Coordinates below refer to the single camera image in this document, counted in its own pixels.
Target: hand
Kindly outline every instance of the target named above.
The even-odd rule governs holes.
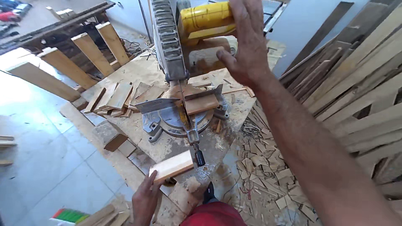
[[[257,92],[259,84],[273,76],[268,67],[266,39],[263,35],[262,1],[229,0],[229,5],[236,23],[237,54],[233,57],[227,51],[219,50],[216,56],[237,82]]]
[[[144,181],[131,198],[135,226],[149,226],[151,223],[152,215],[158,203],[158,191],[163,183],[154,184],[156,174],[157,172],[154,171],[150,177],[146,175]]]

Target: red shorts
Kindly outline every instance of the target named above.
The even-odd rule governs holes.
[[[246,226],[237,210],[223,202],[213,202],[198,206],[180,225]]]

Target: tile floor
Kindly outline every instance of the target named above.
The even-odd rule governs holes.
[[[24,50],[16,54],[26,55]],[[15,59],[12,53],[0,56],[2,70],[11,58]],[[44,62],[42,67],[60,78]],[[131,200],[133,191],[112,165],[60,115],[65,100],[3,72],[0,97],[0,134],[14,136],[18,143],[0,149],[0,159],[14,161],[0,167],[5,226],[52,226],[48,219],[60,208],[92,214],[117,194]],[[102,121],[99,118],[90,117],[95,124]]]

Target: black shoe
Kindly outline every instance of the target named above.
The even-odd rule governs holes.
[[[209,183],[207,190],[204,192],[204,201],[202,202],[202,204],[208,203],[211,199],[216,199],[213,193],[212,181]]]

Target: white wall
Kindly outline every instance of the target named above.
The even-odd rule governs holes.
[[[280,77],[291,64],[299,52],[313,37],[327,17],[332,13],[340,0],[291,0],[283,14],[273,26],[273,32],[267,35],[273,39],[285,43],[286,50],[273,69],[276,77]],[[368,0],[349,0],[354,5],[341,18],[338,24],[320,43],[318,48],[335,37],[349,24],[357,13],[366,5]]]
[[[144,19],[141,14],[138,0],[111,0],[116,3],[115,6],[106,11],[106,15],[111,19],[118,21],[148,37]],[[149,14],[148,0],[141,0],[142,8],[144,9],[145,18],[147,20],[148,29],[153,36],[151,17]]]

